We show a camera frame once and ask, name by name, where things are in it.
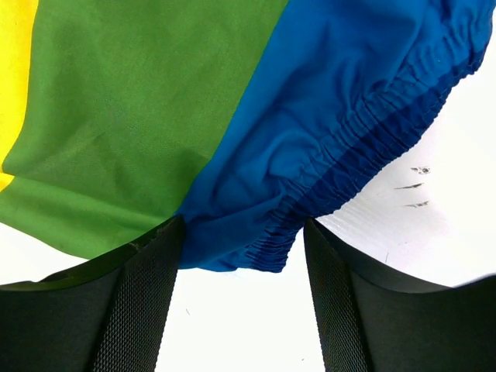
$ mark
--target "yellow fabric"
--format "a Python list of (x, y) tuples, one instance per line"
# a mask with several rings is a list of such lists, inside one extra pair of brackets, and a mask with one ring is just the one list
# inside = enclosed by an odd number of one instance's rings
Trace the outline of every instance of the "yellow fabric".
[(0, 191), (13, 180), (2, 169), (21, 132), (38, 0), (0, 0)]

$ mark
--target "cloth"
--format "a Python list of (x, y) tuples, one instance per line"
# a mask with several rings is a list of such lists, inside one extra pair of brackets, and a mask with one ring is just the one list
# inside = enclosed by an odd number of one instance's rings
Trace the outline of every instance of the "cloth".
[(92, 258), (180, 213), (181, 268), (278, 272), (479, 68), (495, 0), (0, 4), (0, 222)]

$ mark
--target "green fabric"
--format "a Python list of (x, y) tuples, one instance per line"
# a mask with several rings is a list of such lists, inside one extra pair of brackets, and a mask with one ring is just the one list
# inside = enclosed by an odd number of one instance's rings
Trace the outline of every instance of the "green fabric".
[(92, 258), (170, 217), (286, 2), (40, 0), (0, 219)]

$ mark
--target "white background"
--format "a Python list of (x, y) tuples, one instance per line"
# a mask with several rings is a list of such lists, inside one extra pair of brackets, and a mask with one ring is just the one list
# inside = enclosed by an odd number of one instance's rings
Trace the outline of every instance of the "white background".
[[(453, 90), (418, 146), (321, 220), (357, 248), (426, 280), (456, 286), (496, 273), (495, 86), (493, 42), (483, 67)], [(0, 284), (39, 280), (80, 262), (0, 225)], [(301, 234), (281, 274), (180, 272), (157, 371), (323, 372)]]

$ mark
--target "stain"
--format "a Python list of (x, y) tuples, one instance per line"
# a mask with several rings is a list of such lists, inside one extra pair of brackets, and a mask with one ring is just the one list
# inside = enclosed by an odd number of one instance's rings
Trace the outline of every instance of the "stain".
[(411, 207), (411, 208), (420, 208), (420, 207), (425, 207), (429, 201), (424, 201), (422, 203), (415, 203), (415, 204), (407, 204), (403, 205), (404, 207)]
[(417, 174), (429, 174), (431, 173), (431, 168), (430, 167), (413, 167), (410, 168), (412, 171), (414, 171)]
[(420, 186), (422, 186), (424, 183), (422, 182), (421, 184), (413, 184), (411, 186), (404, 186), (402, 188), (395, 188), (395, 190), (407, 190), (409, 188), (419, 188)]

